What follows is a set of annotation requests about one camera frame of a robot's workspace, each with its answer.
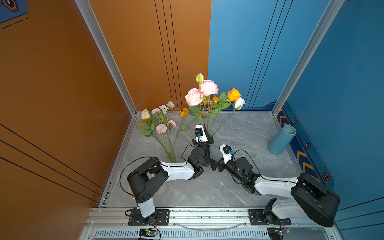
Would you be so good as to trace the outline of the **small orange flower sprig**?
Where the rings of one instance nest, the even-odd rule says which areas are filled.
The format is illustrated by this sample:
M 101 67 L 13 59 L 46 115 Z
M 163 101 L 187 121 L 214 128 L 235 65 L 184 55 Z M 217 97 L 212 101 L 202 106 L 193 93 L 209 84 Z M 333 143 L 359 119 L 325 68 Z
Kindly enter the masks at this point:
M 207 117 L 207 124 L 206 124 L 207 129 L 209 128 L 211 119 L 217 115 L 214 105 L 216 105 L 218 102 L 219 102 L 219 98 L 217 96 L 209 96 L 209 97 L 205 97 L 204 99 L 204 102 L 203 102 L 205 107 L 204 116 Z

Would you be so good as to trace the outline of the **large orange rose stem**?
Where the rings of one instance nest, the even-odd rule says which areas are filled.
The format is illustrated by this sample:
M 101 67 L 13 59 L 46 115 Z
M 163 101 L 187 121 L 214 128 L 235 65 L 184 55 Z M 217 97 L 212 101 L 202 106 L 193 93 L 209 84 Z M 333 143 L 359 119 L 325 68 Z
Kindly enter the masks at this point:
M 242 95 L 235 88 L 230 90 L 228 93 L 224 93 L 223 92 L 223 93 L 221 93 L 218 96 L 219 102 L 216 105 L 214 105 L 214 108 L 216 110 L 216 114 L 217 115 L 214 118 L 211 119 L 211 122 L 210 122 L 210 125 L 209 125 L 209 128 L 208 128 L 209 132 L 211 131 L 211 129 L 215 125 L 219 115 L 221 114 L 221 112 L 223 110 L 231 110 L 231 111 L 233 111 L 233 104 L 234 104 L 235 100 L 238 99 L 239 97 L 242 97 Z

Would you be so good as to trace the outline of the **pink rose branch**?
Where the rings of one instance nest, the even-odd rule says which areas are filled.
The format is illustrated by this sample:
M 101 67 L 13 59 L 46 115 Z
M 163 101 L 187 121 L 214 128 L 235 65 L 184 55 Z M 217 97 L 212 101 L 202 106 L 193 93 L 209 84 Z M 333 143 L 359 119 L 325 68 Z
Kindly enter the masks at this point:
M 209 96 L 218 97 L 219 88 L 214 81 L 205 79 L 204 75 L 201 73 L 196 75 L 196 82 L 198 86 L 188 91 L 185 100 L 189 111 L 195 113 L 197 116 L 196 122 L 202 125 L 203 121 L 206 121 L 205 124 L 207 124 L 207 117 L 204 116 L 204 99 Z

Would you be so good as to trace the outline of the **white rose stem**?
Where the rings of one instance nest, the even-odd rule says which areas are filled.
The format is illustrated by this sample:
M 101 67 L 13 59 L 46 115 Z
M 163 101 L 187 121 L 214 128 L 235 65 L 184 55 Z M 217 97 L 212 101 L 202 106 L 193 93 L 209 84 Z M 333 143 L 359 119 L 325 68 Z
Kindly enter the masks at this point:
M 233 111 L 228 115 L 228 117 L 222 122 L 218 129 L 213 133 L 213 136 L 224 126 L 224 124 L 229 120 L 229 118 L 235 113 L 235 111 L 241 110 L 246 104 L 245 100 L 242 97 L 239 97 L 235 100 L 233 104 Z

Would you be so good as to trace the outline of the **cream rose stem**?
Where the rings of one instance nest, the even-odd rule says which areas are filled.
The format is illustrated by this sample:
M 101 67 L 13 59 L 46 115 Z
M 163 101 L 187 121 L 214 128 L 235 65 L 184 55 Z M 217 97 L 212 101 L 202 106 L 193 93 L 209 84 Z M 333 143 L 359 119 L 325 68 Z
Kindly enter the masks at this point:
M 141 112 L 141 121 L 136 124 L 136 128 L 146 137 L 150 137 L 155 131 L 156 118 L 152 116 L 148 109 Z

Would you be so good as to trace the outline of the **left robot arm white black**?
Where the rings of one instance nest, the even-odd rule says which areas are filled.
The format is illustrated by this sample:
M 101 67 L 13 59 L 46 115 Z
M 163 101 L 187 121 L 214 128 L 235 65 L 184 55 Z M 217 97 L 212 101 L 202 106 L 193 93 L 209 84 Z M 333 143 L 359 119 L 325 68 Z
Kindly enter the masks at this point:
M 184 163 L 165 163 L 157 157 L 150 157 L 137 169 L 132 171 L 127 181 L 132 190 L 138 209 L 131 214 L 145 225 L 158 219 L 153 197 L 164 183 L 176 180 L 193 180 L 198 178 L 204 167 L 211 163 L 210 145 L 214 138 L 208 133 L 206 125 L 196 125 L 193 149 Z

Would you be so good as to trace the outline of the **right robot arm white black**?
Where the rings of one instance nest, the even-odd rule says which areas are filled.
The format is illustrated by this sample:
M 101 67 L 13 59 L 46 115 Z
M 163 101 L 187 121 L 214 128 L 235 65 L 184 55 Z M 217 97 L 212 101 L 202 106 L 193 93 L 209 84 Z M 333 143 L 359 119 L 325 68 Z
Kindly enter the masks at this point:
M 340 197 L 313 176 L 302 173 L 297 178 L 267 178 L 257 174 L 245 158 L 211 161 L 212 170 L 228 171 L 249 194 L 270 196 L 263 210 L 268 224 L 290 218 L 309 218 L 323 227 L 334 225 Z

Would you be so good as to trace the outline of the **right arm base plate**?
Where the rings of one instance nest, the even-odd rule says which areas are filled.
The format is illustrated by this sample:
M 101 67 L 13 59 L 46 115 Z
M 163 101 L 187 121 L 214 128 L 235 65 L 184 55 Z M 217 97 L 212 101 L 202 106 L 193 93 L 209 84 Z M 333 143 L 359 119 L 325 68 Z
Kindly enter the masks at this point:
M 274 213 L 265 213 L 262 209 L 248 210 L 250 223 L 252 226 L 266 226 L 266 225 L 284 225 L 290 226 L 292 224 L 290 218 L 279 219 Z

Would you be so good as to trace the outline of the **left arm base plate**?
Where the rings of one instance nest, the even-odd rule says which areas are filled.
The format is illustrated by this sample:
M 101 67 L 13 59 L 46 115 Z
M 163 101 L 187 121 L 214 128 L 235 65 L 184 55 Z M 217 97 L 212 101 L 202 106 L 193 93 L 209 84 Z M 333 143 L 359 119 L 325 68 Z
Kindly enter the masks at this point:
M 168 226 L 170 220 L 170 210 L 155 210 L 153 214 L 144 218 L 139 209 L 125 211 L 129 220 L 129 226 Z

